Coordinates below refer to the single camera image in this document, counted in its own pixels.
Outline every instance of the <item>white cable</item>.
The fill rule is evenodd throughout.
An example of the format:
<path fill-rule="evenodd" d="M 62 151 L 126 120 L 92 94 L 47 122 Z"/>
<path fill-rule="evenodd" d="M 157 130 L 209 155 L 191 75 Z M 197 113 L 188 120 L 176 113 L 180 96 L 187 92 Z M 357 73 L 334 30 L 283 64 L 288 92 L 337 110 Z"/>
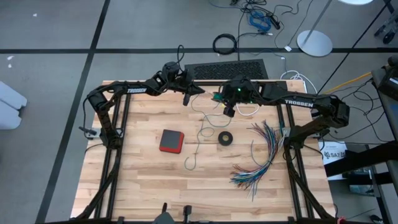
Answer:
<path fill-rule="evenodd" d="M 292 76 L 290 79 L 291 80 L 303 80 L 306 79 L 312 86 L 312 88 L 315 90 L 315 93 L 318 93 L 318 90 L 315 88 L 315 85 L 303 74 L 300 74 L 298 71 L 295 70 L 289 70 L 287 72 L 284 72 L 281 76 L 280 79 L 283 79 L 284 75 L 288 74 L 289 72 L 295 72 L 296 74 L 294 76 Z"/>
<path fill-rule="evenodd" d="M 244 114 L 244 113 L 242 113 L 241 110 L 239 109 L 238 104 L 236 105 L 236 109 L 238 109 L 238 112 L 239 112 L 242 116 L 252 116 L 253 114 L 257 113 L 257 111 L 259 111 L 259 108 L 260 108 L 260 106 L 257 105 L 257 109 L 256 109 L 254 112 L 248 113 L 248 114 Z"/>

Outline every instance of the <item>thin cable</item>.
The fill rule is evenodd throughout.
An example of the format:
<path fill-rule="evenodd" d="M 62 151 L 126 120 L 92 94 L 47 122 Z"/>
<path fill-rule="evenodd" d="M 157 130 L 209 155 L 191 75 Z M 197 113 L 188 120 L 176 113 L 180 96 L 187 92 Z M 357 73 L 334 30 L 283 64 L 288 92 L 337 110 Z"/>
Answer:
<path fill-rule="evenodd" d="M 363 87 L 363 86 L 365 86 L 368 82 L 370 82 L 370 80 L 368 80 L 367 82 L 365 82 L 365 83 L 363 83 L 363 84 L 361 84 L 361 85 L 359 85 L 359 86 L 350 86 L 350 87 L 344 88 L 344 89 L 342 89 L 342 90 L 336 90 L 336 91 L 334 91 L 334 92 L 332 92 L 332 93 L 330 93 L 330 94 L 335 94 L 335 93 L 340 92 L 340 91 L 346 91 L 346 90 L 349 90 L 350 88 L 359 88 L 359 87 Z"/>
<path fill-rule="evenodd" d="M 282 12 L 282 15 L 285 14 L 285 13 L 290 13 L 290 14 L 293 14 L 293 15 L 297 15 L 297 14 L 300 12 L 299 4 L 300 4 L 301 1 L 302 1 L 302 0 L 299 0 L 299 1 L 297 2 L 297 12 L 292 12 L 292 11 L 293 11 L 293 8 L 292 8 L 290 11 Z"/>
<path fill-rule="evenodd" d="M 292 43 L 293 38 L 296 36 L 297 32 L 299 31 L 299 29 L 300 29 L 301 26 L 303 25 L 305 19 L 306 19 L 307 16 L 308 16 L 308 11 L 310 10 L 310 6 L 311 6 L 312 2 L 313 2 L 313 0 L 311 0 L 311 1 L 310 1 L 310 4 L 308 4 L 307 11 L 306 11 L 306 13 L 305 13 L 305 17 L 304 17 L 303 20 L 301 21 L 300 25 L 297 27 L 297 29 L 296 29 L 296 31 L 294 32 L 292 38 L 290 39 L 289 43 L 288 43 L 286 46 L 289 46 L 289 45 Z M 278 38 L 279 34 L 280 34 L 282 31 L 283 31 L 283 29 L 276 35 L 276 37 L 275 37 L 275 39 L 274 39 L 274 43 L 275 43 L 275 46 L 276 46 L 277 48 L 279 48 L 279 47 L 278 47 L 278 45 L 276 44 L 276 39 Z"/>
<path fill-rule="evenodd" d="M 383 116 L 383 114 L 384 114 L 385 112 L 383 112 L 383 113 L 381 114 L 381 116 L 379 117 L 379 119 L 377 119 L 377 121 L 375 121 L 375 122 L 373 122 L 373 123 L 371 122 L 371 120 L 370 120 L 369 117 L 368 117 L 368 114 L 369 114 L 371 111 L 375 110 L 375 108 L 373 108 L 374 104 L 373 104 L 373 100 L 372 100 L 371 96 L 370 96 L 369 94 L 363 92 L 363 91 L 358 91 L 359 89 L 361 89 L 362 87 L 364 87 L 365 84 L 367 84 L 367 82 L 366 82 L 366 83 L 363 83 L 363 84 L 362 84 L 360 87 L 358 87 L 354 92 L 352 92 L 352 93 L 350 93 L 350 94 L 348 94 L 348 95 L 342 97 L 341 100 L 343 100 L 344 98 L 346 98 L 346 97 L 348 97 L 348 96 L 350 96 L 350 95 L 354 95 L 354 96 L 355 96 L 355 93 L 362 93 L 362 94 L 364 94 L 365 96 L 367 96 L 367 97 L 369 98 L 369 101 L 372 103 L 372 104 L 371 104 L 371 109 L 370 109 L 370 110 L 364 111 L 364 110 L 362 110 L 362 109 L 360 109 L 360 108 L 357 108 L 357 107 L 354 107 L 354 106 L 351 106 L 350 108 L 354 108 L 354 109 L 356 109 L 356 110 L 362 111 L 362 112 L 363 112 L 363 115 L 366 117 L 367 121 L 368 121 L 369 124 L 370 124 L 370 125 L 366 126 L 365 128 L 371 126 L 372 129 L 373 129 L 373 132 L 374 132 L 375 136 L 377 137 L 377 139 L 378 139 L 379 141 L 388 142 L 388 141 L 382 140 L 382 139 L 377 135 L 377 131 L 376 131 L 376 129 L 375 129 L 374 126 L 373 126 L 374 124 L 376 124 L 376 123 L 381 119 L 381 117 Z"/>
<path fill-rule="evenodd" d="M 358 40 L 356 40 L 356 42 L 354 43 L 354 45 L 352 46 L 351 49 L 354 49 L 355 46 L 358 44 L 358 42 L 362 39 L 362 37 L 368 32 L 369 28 L 374 24 L 374 22 L 376 21 L 376 19 L 379 18 L 379 16 L 381 15 L 381 13 L 385 10 L 385 8 L 387 7 L 387 4 L 385 4 L 383 6 L 383 8 L 379 11 L 379 13 L 376 15 L 376 17 L 372 20 L 372 22 L 368 25 L 368 27 L 366 28 L 366 30 L 362 33 L 362 35 L 358 38 Z M 344 63 L 344 61 L 347 59 L 347 57 L 349 56 L 349 53 L 347 53 L 344 58 L 342 59 L 342 61 L 339 63 L 339 65 L 335 68 L 335 70 L 333 71 L 333 73 L 329 76 L 328 80 L 326 80 L 326 82 L 323 84 L 323 86 L 319 89 L 319 92 L 321 92 L 323 90 L 323 88 L 326 86 L 326 84 L 330 81 L 330 79 L 336 74 L 337 70 L 340 68 L 340 66 Z"/>
<path fill-rule="evenodd" d="M 209 117 L 210 117 L 210 116 L 223 116 L 223 114 L 206 114 L 206 113 L 203 112 L 203 111 L 196 110 L 196 109 L 193 107 L 193 102 L 195 101 L 195 99 L 198 98 L 199 95 L 197 95 L 197 96 L 192 100 L 192 102 L 191 102 L 191 108 L 192 108 L 192 110 L 195 111 L 195 112 L 200 112 L 200 113 L 202 113 L 202 114 L 204 115 L 204 117 L 203 117 L 203 119 L 202 119 L 202 121 L 201 121 L 200 130 L 198 131 L 198 134 L 197 134 L 198 146 L 197 146 L 197 148 L 196 148 L 196 150 L 195 150 L 195 153 L 194 153 L 194 156 L 193 156 L 195 163 L 193 164 L 193 167 L 192 167 L 192 168 L 188 168 L 188 167 L 187 167 L 187 160 L 189 159 L 189 157 L 187 157 L 187 158 L 185 159 L 185 161 L 184 161 L 184 167 L 185 167 L 187 170 L 190 170 L 190 171 L 194 170 L 194 169 L 196 168 L 196 166 L 197 166 L 197 154 L 198 154 L 198 150 L 199 150 L 199 146 L 200 146 L 199 134 L 201 134 L 201 135 L 202 135 L 203 137 L 205 137 L 205 138 L 209 138 L 209 137 L 212 137 L 212 136 L 214 135 L 214 132 L 215 132 L 214 128 L 212 128 L 212 127 L 205 127 L 205 128 L 203 127 L 203 125 L 204 125 L 204 123 L 205 123 L 205 120 L 207 119 L 207 121 L 209 122 L 209 124 L 212 125 L 212 126 L 215 127 L 215 128 L 225 128 L 225 127 L 227 127 L 227 126 L 231 123 L 231 120 L 232 120 L 232 118 L 229 118 L 228 123 L 225 124 L 225 125 L 215 125 L 215 124 L 213 124 L 213 123 L 209 120 Z M 204 135 L 204 134 L 203 134 L 203 131 L 206 130 L 206 129 L 210 129 L 210 130 L 212 130 L 213 132 L 212 132 L 210 135 Z"/>
<path fill-rule="evenodd" d="M 182 59 L 184 58 L 185 52 L 182 52 L 182 57 L 180 58 L 180 48 L 181 48 L 182 50 L 184 50 L 185 48 L 184 48 L 184 46 L 181 45 L 181 44 L 177 47 L 177 64 L 178 64 L 178 66 L 180 67 L 180 71 L 183 72 L 182 69 L 181 69 L 180 62 L 181 62 Z"/>
<path fill-rule="evenodd" d="M 358 217 L 358 216 L 360 216 L 360 215 L 363 215 L 363 214 L 365 214 L 365 213 L 371 212 L 371 211 L 373 211 L 373 210 L 375 210 L 375 208 L 369 209 L 368 211 L 365 211 L 365 212 L 363 212 L 363 213 L 354 215 L 353 217 L 346 218 L 346 220 L 350 220 L 350 219 L 352 219 L 352 218 Z"/>
<path fill-rule="evenodd" d="M 258 166 L 262 166 L 260 163 L 258 163 L 258 162 L 256 161 L 256 159 L 255 159 L 254 156 L 253 156 L 253 142 L 254 142 L 254 140 L 251 141 L 251 145 L 250 145 L 250 154 L 251 154 L 251 158 L 252 158 L 252 160 L 253 160 L 253 162 L 254 162 L 255 164 L 257 164 Z"/>
<path fill-rule="evenodd" d="M 305 17 L 303 18 L 303 21 L 301 21 L 300 25 L 297 27 L 297 30 L 294 32 L 292 38 L 290 39 L 289 43 L 287 44 L 288 46 L 292 43 L 293 38 L 296 36 L 296 34 L 297 34 L 297 32 L 299 31 L 300 27 L 303 25 L 305 19 L 307 18 L 307 16 L 308 16 L 308 11 L 310 10 L 310 7 L 311 7 L 312 2 L 313 2 L 313 0 L 311 0 L 311 1 L 310 1 L 310 4 L 308 4 L 307 11 L 306 11 L 306 13 L 305 13 Z"/>
<path fill-rule="evenodd" d="M 385 113 L 385 112 L 383 112 L 383 113 L 380 115 L 380 117 L 379 117 L 375 122 L 373 122 L 373 123 L 371 123 L 371 124 L 369 124 L 369 125 L 367 125 L 367 126 L 361 128 L 361 129 L 355 131 L 354 133 L 352 133 L 352 134 L 350 134 L 350 135 L 348 135 L 348 136 L 345 136 L 345 137 L 343 137 L 343 138 L 338 138 L 338 137 L 334 137 L 334 136 L 331 135 L 330 133 L 329 133 L 329 135 L 330 135 L 332 138 L 334 138 L 334 139 L 337 139 L 337 140 L 344 140 L 344 139 L 349 138 L 349 137 L 351 137 L 351 136 L 353 136 L 353 135 L 359 133 L 360 131 L 362 131 L 362 130 L 364 130 L 364 129 L 366 129 L 366 128 L 368 128 L 368 127 L 374 125 L 374 124 L 376 124 L 376 123 L 382 118 L 382 116 L 384 115 L 384 113 Z"/>
<path fill-rule="evenodd" d="M 374 100 L 379 100 L 380 98 L 370 98 L 370 99 L 364 99 L 364 98 L 360 98 L 360 97 L 358 97 L 356 94 L 357 93 L 363 93 L 363 92 L 361 92 L 361 91 L 357 91 L 357 92 L 355 92 L 355 93 L 353 93 L 353 96 L 355 97 L 355 98 L 357 98 L 357 99 L 359 99 L 359 100 L 362 100 L 362 101 L 374 101 Z"/>
<path fill-rule="evenodd" d="M 88 100 L 88 98 L 85 98 L 83 100 L 83 130 L 86 129 L 86 101 L 87 100 Z M 88 138 L 85 131 L 83 131 L 83 135 L 85 138 Z"/>
<path fill-rule="evenodd" d="M 337 214 L 338 214 L 338 207 L 335 203 L 333 203 L 333 206 L 335 207 L 336 213 L 335 213 L 335 218 L 337 218 Z"/>
<path fill-rule="evenodd" d="M 343 87 L 343 86 L 345 86 L 345 85 L 348 85 L 348 84 L 350 84 L 350 83 L 356 82 L 356 81 L 358 81 L 358 80 L 360 80 L 360 79 L 362 79 L 362 78 L 368 77 L 368 76 L 370 76 L 370 75 L 372 75 L 371 72 L 365 73 L 365 74 L 361 75 L 360 77 L 354 78 L 354 79 L 352 79 L 352 80 L 350 80 L 350 81 L 347 81 L 347 82 L 344 82 L 344 83 L 342 83 L 342 84 L 340 84 L 340 85 L 338 85 L 338 86 L 335 86 L 335 87 L 331 88 L 330 90 L 325 91 L 323 94 L 327 94 L 327 93 L 329 93 L 329 92 L 331 92 L 331 91 L 337 90 L 337 89 L 339 89 L 339 88 L 341 88 L 341 87 Z"/>
<path fill-rule="evenodd" d="M 259 111 L 260 106 L 257 105 L 257 109 L 256 109 L 255 111 L 253 111 L 252 113 L 248 113 L 248 114 L 242 113 L 242 111 L 239 109 L 239 104 L 236 104 L 236 109 L 238 109 L 238 112 L 239 112 L 242 116 L 252 116 L 252 115 L 254 115 L 255 113 L 257 113 L 257 111 Z"/>
<path fill-rule="evenodd" d="M 260 34 L 260 32 L 256 32 L 256 33 L 255 32 L 246 32 L 244 34 L 239 35 L 238 38 L 236 38 L 236 41 L 238 41 L 239 38 L 241 38 L 241 37 L 243 37 L 245 35 L 250 35 L 252 37 L 257 37 L 257 35 L 259 35 L 259 34 Z"/>
<path fill-rule="evenodd" d="M 88 147 L 88 148 L 85 150 L 85 154 L 86 154 L 86 152 L 87 152 L 89 149 L 91 149 L 92 147 L 95 147 L 95 146 L 103 146 L 103 144 L 102 144 L 102 143 L 99 143 L 99 144 L 95 144 L 95 145 L 93 145 L 93 146 Z"/>
<path fill-rule="evenodd" d="M 360 144 L 360 145 L 381 145 L 381 144 L 388 144 L 388 145 L 392 145 L 392 146 L 398 146 L 398 144 L 396 143 L 376 143 L 376 142 L 344 142 L 344 141 L 336 141 L 336 140 L 331 140 L 331 139 L 327 139 L 326 141 L 332 141 L 332 142 L 336 142 L 338 144 Z"/>
<path fill-rule="evenodd" d="M 295 72 L 295 73 L 296 73 L 294 76 L 292 76 L 292 77 L 290 78 L 291 80 L 303 80 L 303 78 L 304 78 L 304 79 L 306 79 L 306 80 L 311 84 L 312 88 L 315 90 L 315 93 L 318 93 L 318 92 L 317 92 L 317 89 L 315 88 L 315 85 L 311 82 L 311 80 L 310 80 L 309 78 L 307 78 L 305 75 L 299 73 L 299 72 L 296 71 L 296 70 L 289 70 L 289 71 L 284 72 L 284 73 L 280 76 L 279 79 L 283 79 L 284 75 L 286 75 L 286 74 L 288 74 L 288 73 L 290 73 L 290 72 Z"/>
<path fill-rule="evenodd" d="M 308 145 L 306 145 L 306 144 L 304 144 L 304 146 L 307 147 L 307 148 L 309 148 L 309 149 L 311 149 L 311 150 L 313 150 L 313 151 L 315 151 L 315 152 L 317 152 L 317 153 L 319 153 L 319 154 L 321 154 L 322 160 L 323 160 L 323 153 L 322 153 L 321 151 L 322 151 L 322 149 L 325 147 L 325 141 L 323 141 L 323 146 L 322 146 L 322 148 L 321 148 L 320 150 L 315 149 L 315 148 L 313 148 L 313 147 L 310 147 L 310 146 L 308 146 Z"/>
<path fill-rule="evenodd" d="M 214 7 L 221 8 L 221 9 L 240 9 L 239 7 L 236 6 L 217 6 L 216 4 L 213 4 L 210 0 L 208 0 L 209 4 L 211 4 Z"/>
<path fill-rule="evenodd" d="M 241 22 L 242 22 L 243 15 L 244 15 L 244 12 L 242 12 L 242 16 L 241 16 L 241 19 L 239 20 L 239 24 L 238 24 L 238 37 L 240 37 L 240 34 L 241 34 Z M 237 40 L 237 43 L 238 43 L 237 44 L 238 45 L 238 61 L 240 61 L 241 56 L 239 54 L 239 39 Z"/>
<path fill-rule="evenodd" d="M 285 152 L 282 154 L 282 157 L 284 158 L 284 160 L 286 160 L 286 153 L 285 153 Z M 292 158 L 291 161 L 293 161 L 295 158 L 296 158 L 296 153 L 295 153 L 295 151 L 294 151 L 294 157 Z"/>

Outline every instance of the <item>floor tile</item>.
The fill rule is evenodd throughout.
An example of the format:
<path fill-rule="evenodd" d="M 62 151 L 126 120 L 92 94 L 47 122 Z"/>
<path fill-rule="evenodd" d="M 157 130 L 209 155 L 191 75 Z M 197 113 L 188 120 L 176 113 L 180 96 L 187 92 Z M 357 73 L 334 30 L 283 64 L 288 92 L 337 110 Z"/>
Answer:
<path fill-rule="evenodd" d="M 103 3 L 1 1 L 0 49 L 90 48 Z"/>
<path fill-rule="evenodd" d="M 0 223 L 34 223 L 86 55 L 16 55 L 12 68 L 0 56 L 0 80 L 28 101 L 21 125 L 0 132 Z"/>
<path fill-rule="evenodd" d="M 211 2 L 218 6 L 229 6 L 227 0 Z M 312 3 L 302 27 L 292 38 L 305 17 L 309 3 L 310 0 L 301 1 L 297 15 L 282 15 L 287 9 L 278 7 L 275 14 L 285 28 L 275 30 L 273 27 L 270 31 L 273 36 L 242 37 L 241 47 L 275 47 L 274 39 L 279 31 L 281 33 L 276 41 L 278 47 L 284 47 L 290 39 L 290 46 L 297 47 L 296 36 L 312 27 L 326 1 Z M 276 4 L 292 6 L 294 12 L 297 10 L 297 4 L 288 0 L 269 1 L 265 8 L 273 11 Z M 333 1 L 317 30 L 328 35 L 334 47 L 352 47 L 382 6 L 382 1 L 374 1 L 365 6 L 350 6 Z M 220 9 L 208 1 L 112 1 L 98 47 L 152 49 L 172 48 L 182 44 L 187 48 L 210 48 L 215 37 L 220 34 L 238 35 L 240 17 L 238 9 Z M 242 34 L 257 32 L 257 29 L 250 26 L 244 16 L 240 31 Z"/>

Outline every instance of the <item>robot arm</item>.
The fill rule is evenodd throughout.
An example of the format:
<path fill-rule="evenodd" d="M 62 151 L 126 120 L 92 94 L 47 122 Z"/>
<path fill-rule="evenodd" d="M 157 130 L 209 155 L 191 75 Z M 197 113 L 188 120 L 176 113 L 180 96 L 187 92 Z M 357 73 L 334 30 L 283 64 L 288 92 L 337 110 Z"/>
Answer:
<path fill-rule="evenodd" d="M 108 111 L 125 94 L 146 93 L 150 96 L 159 96 L 167 90 L 178 91 L 185 94 L 184 106 L 188 105 L 190 96 L 204 93 L 205 91 L 193 83 L 193 78 L 187 71 L 178 73 L 180 67 L 176 62 L 168 62 L 162 71 L 157 72 L 152 78 L 144 82 L 119 82 L 99 86 L 87 95 L 87 100 L 92 105 L 101 123 L 100 138 L 106 147 L 117 149 L 121 145 L 121 138 L 109 118 Z M 107 100 L 104 92 L 113 93 Z"/>
<path fill-rule="evenodd" d="M 233 108 L 237 103 L 255 103 L 260 106 L 294 105 L 318 110 L 320 116 L 312 122 L 302 127 L 292 127 L 290 136 L 293 141 L 303 142 L 309 135 L 330 127 L 345 127 L 349 119 L 349 106 L 337 96 L 288 91 L 286 82 L 252 82 L 240 76 L 223 83 L 212 100 L 223 103 L 226 106 L 223 113 L 231 118 L 235 114 Z"/>

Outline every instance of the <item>butcher block tabletop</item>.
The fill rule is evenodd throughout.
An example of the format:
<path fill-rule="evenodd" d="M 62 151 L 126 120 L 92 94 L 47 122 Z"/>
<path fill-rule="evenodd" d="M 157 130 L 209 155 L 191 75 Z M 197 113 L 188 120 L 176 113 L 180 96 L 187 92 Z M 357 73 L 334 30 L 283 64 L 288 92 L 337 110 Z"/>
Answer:
<path fill-rule="evenodd" d="M 304 91 L 302 81 L 286 82 L 289 91 Z M 196 157 L 196 168 L 185 168 L 184 162 L 188 157 L 186 166 L 189 169 L 194 166 L 197 134 L 204 118 L 203 113 L 196 112 L 193 108 L 206 114 L 223 114 L 223 106 L 210 100 L 210 93 L 218 91 L 218 87 L 201 87 L 206 93 L 197 98 L 192 96 L 188 106 L 182 105 L 183 95 L 173 91 L 160 96 L 132 95 L 113 220 L 123 216 L 125 220 L 152 221 L 161 213 L 164 202 L 168 204 L 168 212 L 175 221 L 182 220 L 185 205 L 192 206 L 191 221 L 286 221 L 289 216 L 295 217 L 286 161 L 282 157 L 283 150 L 279 151 L 271 168 L 262 176 L 253 201 L 251 196 L 248 197 L 250 189 L 237 188 L 230 182 L 234 164 L 245 169 L 257 168 L 251 157 L 252 141 L 255 159 L 261 163 L 268 159 L 264 138 L 247 128 L 266 120 L 270 127 L 278 129 L 279 119 L 275 106 L 262 106 L 252 116 L 242 116 L 236 111 L 231 123 L 225 128 L 214 128 L 212 136 L 211 129 L 204 130 L 203 134 L 210 137 L 199 134 L 200 147 Z M 124 99 L 125 97 L 122 98 L 118 122 L 121 122 Z M 241 105 L 239 108 L 242 113 L 250 113 L 256 109 L 256 105 Z M 292 108 L 295 124 L 304 125 L 312 120 L 308 108 Z M 285 106 L 282 106 L 282 109 L 285 124 L 288 126 Z M 113 115 L 113 109 L 110 109 L 109 115 Z M 209 120 L 214 125 L 223 126 L 228 123 L 229 118 L 210 116 Z M 211 127 L 207 120 L 203 126 Z M 100 127 L 96 116 L 93 127 Z M 180 154 L 159 150 L 164 129 L 184 133 Z M 222 131 L 229 131 L 233 135 L 231 145 L 219 144 L 218 135 Z M 98 143 L 101 143 L 99 139 L 89 141 L 87 147 Z M 305 144 L 319 149 L 315 139 L 307 139 Z M 96 146 L 85 154 L 71 217 L 80 214 L 97 192 L 105 151 L 104 146 Z M 309 189 L 328 213 L 334 215 L 335 208 L 321 154 L 306 147 L 301 151 Z M 300 188 L 297 188 L 303 216 L 306 217 L 303 195 Z M 108 197 L 109 190 L 104 196 L 102 217 L 105 216 Z"/>

